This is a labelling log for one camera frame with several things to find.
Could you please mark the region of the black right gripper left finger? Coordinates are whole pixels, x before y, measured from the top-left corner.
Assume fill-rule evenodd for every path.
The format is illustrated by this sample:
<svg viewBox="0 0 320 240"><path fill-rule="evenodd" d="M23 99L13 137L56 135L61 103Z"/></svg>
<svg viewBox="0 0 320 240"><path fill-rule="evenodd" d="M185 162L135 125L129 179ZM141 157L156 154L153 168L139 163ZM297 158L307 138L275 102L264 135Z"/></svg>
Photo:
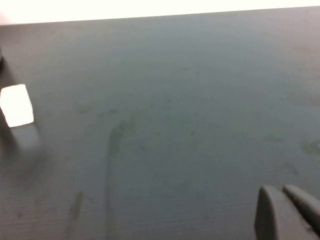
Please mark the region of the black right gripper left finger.
<svg viewBox="0 0 320 240"><path fill-rule="evenodd" d="M274 186L259 189L254 220L258 240L314 240L316 232L295 205Z"/></svg>

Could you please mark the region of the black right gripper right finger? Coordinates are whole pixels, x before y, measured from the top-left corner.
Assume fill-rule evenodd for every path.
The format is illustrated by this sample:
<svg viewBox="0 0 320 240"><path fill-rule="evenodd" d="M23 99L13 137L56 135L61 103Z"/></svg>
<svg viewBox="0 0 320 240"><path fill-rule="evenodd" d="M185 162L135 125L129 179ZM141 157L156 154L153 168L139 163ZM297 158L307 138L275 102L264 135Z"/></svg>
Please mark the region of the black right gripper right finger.
<svg viewBox="0 0 320 240"><path fill-rule="evenodd" d="M286 184L282 191L291 200L304 220L315 232L320 231L320 201L301 188Z"/></svg>

